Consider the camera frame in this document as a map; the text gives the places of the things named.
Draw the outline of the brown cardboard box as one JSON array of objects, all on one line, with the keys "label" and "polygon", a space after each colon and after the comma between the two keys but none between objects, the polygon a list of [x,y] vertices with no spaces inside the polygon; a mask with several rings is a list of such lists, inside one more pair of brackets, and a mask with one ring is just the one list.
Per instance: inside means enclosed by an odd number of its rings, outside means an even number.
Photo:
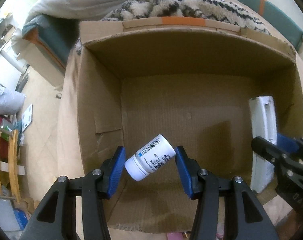
[{"label": "brown cardboard box", "polygon": [[163,135],[215,175],[250,178],[248,101],[273,97],[277,126],[303,135],[303,61],[282,40],[194,19],[84,21],[77,90],[85,170]]}]

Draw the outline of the white floor scale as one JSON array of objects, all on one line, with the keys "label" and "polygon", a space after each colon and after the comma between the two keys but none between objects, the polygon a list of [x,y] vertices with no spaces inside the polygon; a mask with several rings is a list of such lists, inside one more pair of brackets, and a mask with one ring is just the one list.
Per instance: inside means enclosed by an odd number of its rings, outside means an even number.
[{"label": "white floor scale", "polygon": [[33,110],[33,104],[30,104],[27,109],[24,111],[24,113],[21,116],[22,120],[22,128],[21,132],[24,132],[25,129],[29,126],[29,124],[32,122],[32,110]]}]

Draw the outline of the wooden chair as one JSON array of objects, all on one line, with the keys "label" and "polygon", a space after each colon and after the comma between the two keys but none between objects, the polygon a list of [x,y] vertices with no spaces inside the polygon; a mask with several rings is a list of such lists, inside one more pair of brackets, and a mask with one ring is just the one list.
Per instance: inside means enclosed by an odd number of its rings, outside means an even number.
[{"label": "wooden chair", "polygon": [[[0,127],[0,138],[1,134],[8,135],[8,162],[0,161],[0,172],[7,172],[9,176],[9,183],[11,186],[12,198],[20,204],[21,195],[19,189],[19,181],[18,176],[25,175],[25,168],[23,166],[18,165],[17,163],[17,155],[18,155],[18,135],[19,131],[17,129],[13,131],[7,131]],[[0,177],[0,196],[2,196],[2,188],[1,188],[1,177]]]}]

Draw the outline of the teal bed headboard cushion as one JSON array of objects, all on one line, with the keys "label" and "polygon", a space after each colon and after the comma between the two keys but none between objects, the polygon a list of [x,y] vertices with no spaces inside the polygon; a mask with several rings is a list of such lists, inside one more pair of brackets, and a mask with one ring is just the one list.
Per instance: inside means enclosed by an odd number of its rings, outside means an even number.
[{"label": "teal bed headboard cushion", "polygon": [[79,38],[79,21],[41,14],[23,26],[22,38],[35,44],[64,74],[70,50]]}]

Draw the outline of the pink perfume bottle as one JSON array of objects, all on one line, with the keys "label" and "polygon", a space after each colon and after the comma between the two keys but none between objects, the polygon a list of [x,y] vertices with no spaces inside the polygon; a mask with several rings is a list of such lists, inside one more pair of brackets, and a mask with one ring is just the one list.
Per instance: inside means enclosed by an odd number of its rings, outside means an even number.
[{"label": "pink perfume bottle", "polygon": [[183,234],[181,232],[170,232],[167,233],[168,240],[184,240]]}]

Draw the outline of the white pill bottle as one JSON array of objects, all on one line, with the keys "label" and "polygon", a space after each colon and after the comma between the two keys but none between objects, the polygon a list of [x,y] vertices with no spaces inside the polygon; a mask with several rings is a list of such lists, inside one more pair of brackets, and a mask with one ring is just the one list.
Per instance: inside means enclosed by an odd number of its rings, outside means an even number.
[{"label": "white pill bottle", "polygon": [[124,166],[135,181],[156,172],[175,157],[176,153],[167,139],[159,134],[130,157]]}]

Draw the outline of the white plastic bag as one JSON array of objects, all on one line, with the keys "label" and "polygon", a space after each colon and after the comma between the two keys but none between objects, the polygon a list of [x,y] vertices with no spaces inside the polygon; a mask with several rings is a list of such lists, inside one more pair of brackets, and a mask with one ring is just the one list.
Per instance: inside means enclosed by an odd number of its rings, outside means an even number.
[{"label": "white plastic bag", "polygon": [[15,115],[21,110],[26,95],[0,87],[0,115]]}]

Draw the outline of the black and cream knit blanket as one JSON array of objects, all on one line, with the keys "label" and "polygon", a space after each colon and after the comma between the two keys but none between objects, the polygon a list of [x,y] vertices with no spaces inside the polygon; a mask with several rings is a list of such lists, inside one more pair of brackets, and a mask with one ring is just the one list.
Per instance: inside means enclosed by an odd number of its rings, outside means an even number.
[{"label": "black and cream knit blanket", "polygon": [[122,22],[169,16],[214,20],[270,35],[254,14],[239,4],[223,0],[127,0],[102,20]]}]

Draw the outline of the white rectangular device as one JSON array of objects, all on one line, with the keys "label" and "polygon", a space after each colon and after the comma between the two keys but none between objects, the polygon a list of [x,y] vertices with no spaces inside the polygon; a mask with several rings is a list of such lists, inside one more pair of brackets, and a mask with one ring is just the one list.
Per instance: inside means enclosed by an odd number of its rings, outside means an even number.
[{"label": "white rectangular device", "polygon": [[[272,96],[258,96],[249,100],[252,137],[277,143],[277,122],[275,103]],[[253,152],[250,188],[261,193],[274,176],[274,165]]]}]

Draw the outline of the blue box on floor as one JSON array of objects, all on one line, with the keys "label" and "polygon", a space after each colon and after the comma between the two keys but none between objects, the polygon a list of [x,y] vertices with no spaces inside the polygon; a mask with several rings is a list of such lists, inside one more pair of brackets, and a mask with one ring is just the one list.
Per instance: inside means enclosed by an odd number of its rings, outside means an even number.
[{"label": "blue box on floor", "polygon": [[24,213],[23,210],[18,209],[18,208],[15,208],[13,211],[14,211],[17,223],[20,227],[20,230],[24,230],[24,228],[28,224],[28,218],[27,218],[26,214]]}]

